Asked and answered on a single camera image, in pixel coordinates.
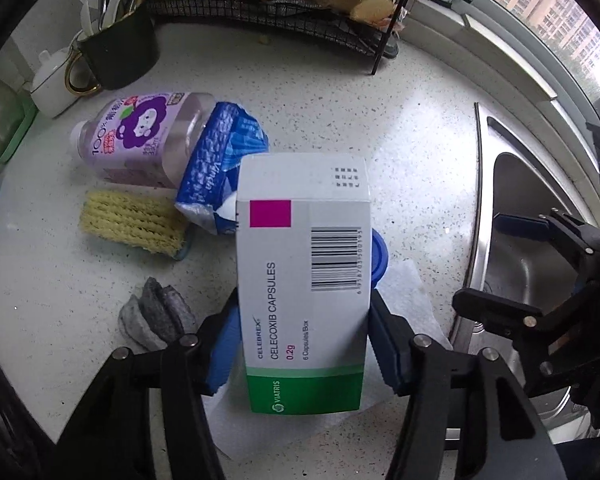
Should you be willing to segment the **grey rag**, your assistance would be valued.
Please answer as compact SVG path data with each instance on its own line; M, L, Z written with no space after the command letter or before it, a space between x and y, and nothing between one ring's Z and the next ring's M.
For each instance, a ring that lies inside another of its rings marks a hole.
M197 331L196 316L182 295L155 278L148 278L140 296L132 295L122 306L118 323L123 336L148 352Z

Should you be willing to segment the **white paper towel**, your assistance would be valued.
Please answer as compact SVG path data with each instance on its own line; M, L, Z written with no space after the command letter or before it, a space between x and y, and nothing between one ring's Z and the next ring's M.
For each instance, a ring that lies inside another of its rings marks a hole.
M378 284L389 311L403 316L416 334L425 334L450 350L452 344L436 317L415 263L406 259L391 263ZM244 458L306 440L342 424L352 412L326 415L277 416L250 410L245 362L238 352L230 379L204 402L215 446L230 460Z

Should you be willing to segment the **green white medicine box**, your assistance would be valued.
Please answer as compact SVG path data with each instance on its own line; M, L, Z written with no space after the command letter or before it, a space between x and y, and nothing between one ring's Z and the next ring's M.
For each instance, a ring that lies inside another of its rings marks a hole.
M251 411L361 404L372 284L364 159L264 153L240 166L236 254Z

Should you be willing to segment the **blue tissue pack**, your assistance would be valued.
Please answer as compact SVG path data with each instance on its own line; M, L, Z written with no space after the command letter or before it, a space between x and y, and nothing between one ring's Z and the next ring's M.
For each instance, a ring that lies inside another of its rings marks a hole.
M267 151L268 136L256 118L235 103L216 103L189 157L176 209L211 234L233 234L242 159Z

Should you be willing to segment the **purple label plastic bottle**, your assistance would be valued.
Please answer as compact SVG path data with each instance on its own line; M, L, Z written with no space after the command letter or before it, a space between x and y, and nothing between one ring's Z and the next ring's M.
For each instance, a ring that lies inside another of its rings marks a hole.
M73 154L110 183L177 188L215 104L199 92L115 99L74 126Z

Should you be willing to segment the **stainless steel sink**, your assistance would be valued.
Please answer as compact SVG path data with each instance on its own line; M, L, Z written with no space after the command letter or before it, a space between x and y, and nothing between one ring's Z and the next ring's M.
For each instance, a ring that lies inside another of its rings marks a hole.
M477 213L465 287L531 304L548 313L568 299L576 271L549 244L496 232L497 214L538 218L552 208L597 221L556 160L525 128L503 120L475 103L478 138ZM455 317L454 350L500 352L518 380L524 374L518 353L503 337L489 334L478 322ZM571 400L570 388L531 400L554 443L595 437L588 410Z

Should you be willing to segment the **blue bottle cap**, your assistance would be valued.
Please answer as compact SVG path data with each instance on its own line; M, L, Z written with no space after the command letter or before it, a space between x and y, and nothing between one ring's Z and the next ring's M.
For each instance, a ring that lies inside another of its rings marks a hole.
M384 277L389 264L389 252L387 245L375 229L372 229L372 267L370 268L370 282L376 288Z

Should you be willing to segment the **yellow scrub brush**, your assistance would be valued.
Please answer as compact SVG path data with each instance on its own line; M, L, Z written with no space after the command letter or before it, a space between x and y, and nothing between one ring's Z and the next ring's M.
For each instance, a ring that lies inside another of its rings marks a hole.
M83 232L182 260L193 243L193 227L165 197L118 191L87 193L80 214Z

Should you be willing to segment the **dark green utensil mug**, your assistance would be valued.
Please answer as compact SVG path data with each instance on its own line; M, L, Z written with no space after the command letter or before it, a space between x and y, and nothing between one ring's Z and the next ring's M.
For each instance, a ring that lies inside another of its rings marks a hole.
M65 68L65 86L75 96L118 90L147 74L158 58L155 26L142 4L101 32L78 38L72 44ZM79 61L84 61L91 71L90 86L78 87L71 82L73 65Z

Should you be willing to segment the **small white lidded pot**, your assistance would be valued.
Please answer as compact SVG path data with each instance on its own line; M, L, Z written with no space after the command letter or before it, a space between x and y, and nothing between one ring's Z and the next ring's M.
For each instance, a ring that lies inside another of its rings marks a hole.
M35 106L47 118L61 115L79 99L65 85L65 70L69 58L68 47L53 53L43 50L38 54L40 67L34 74L30 93Z

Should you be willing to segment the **green carafe coaster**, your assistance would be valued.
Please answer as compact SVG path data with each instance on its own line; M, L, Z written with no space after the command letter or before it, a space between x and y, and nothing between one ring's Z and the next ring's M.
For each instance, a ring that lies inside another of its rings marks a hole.
M0 165L15 155L36 114L38 109L27 92L0 92Z

